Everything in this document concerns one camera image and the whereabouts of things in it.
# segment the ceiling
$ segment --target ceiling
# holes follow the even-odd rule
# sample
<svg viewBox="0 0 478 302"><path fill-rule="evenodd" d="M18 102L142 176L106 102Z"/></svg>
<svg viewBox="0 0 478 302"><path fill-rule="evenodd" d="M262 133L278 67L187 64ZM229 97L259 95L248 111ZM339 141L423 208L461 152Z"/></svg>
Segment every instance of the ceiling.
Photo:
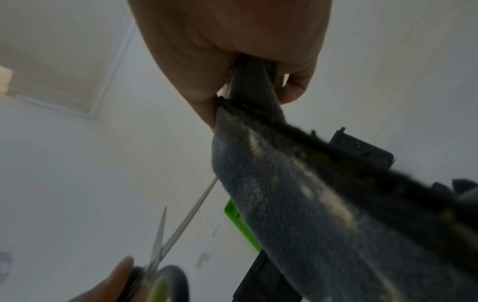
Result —
<svg viewBox="0 0 478 302"><path fill-rule="evenodd" d="M90 113L119 60L133 20L123 0L4 0L0 66L8 94Z"/></svg>

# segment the scissors blade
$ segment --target scissors blade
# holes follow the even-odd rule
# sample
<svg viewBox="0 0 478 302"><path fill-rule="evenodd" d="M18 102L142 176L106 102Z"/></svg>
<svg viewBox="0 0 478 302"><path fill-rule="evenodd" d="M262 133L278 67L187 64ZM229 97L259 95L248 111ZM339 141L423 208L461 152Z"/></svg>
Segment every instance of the scissors blade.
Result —
<svg viewBox="0 0 478 302"><path fill-rule="evenodd" d="M164 234L164 225L166 222L166 207L163 210L163 216L159 222L158 232L156 233L156 239L154 240L153 249L151 252L150 266L156 270L161 259L161 247L163 246L163 234Z"/></svg>
<svg viewBox="0 0 478 302"><path fill-rule="evenodd" d="M209 195L209 192L212 190L212 188L214 187L214 185L216 184L216 181L218 179L215 177L213 179L213 181L209 184L209 186L206 188L206 190L204 191L204 193L201 195L201 197L199 197L198 201L196 202L196 204L193 206L193 208L189 211L188 215L186 216L186 218L184 218L183 222L179 225L179 227L174 231L173 235L171 236L171 238L169 238L169 240L164 244L164 246L161 248L161 251L159 252L160 254L160 257L159 257L159 261L158 262L161 262L161 260L164 259L164 257L166 257L167 253L171 250L171 248L173 247L173 245L176 243L176 241L178 241L179 237L181 236L181 234L184 232L184 230L186 229L186 227L188 226L188 224L191 222L191 220L193 220L193 217L194 215L196 214L196 212L199 210L199 208L201 207L201 205L203 204L204 200L206 200L206 197Z"/></svg>

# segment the folded fabric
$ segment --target folded fabric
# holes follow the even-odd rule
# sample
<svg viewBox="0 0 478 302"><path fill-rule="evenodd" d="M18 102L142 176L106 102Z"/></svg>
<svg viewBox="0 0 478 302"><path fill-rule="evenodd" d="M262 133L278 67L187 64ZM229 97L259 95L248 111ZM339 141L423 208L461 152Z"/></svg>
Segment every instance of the folded fabric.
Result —
<svg viewBox="0 0 478 302"><path fill-rule="evenodd" d="M272 66L238 59L212 163L288 281L311 302L476 301L476 217L287 125Z"/></svg>

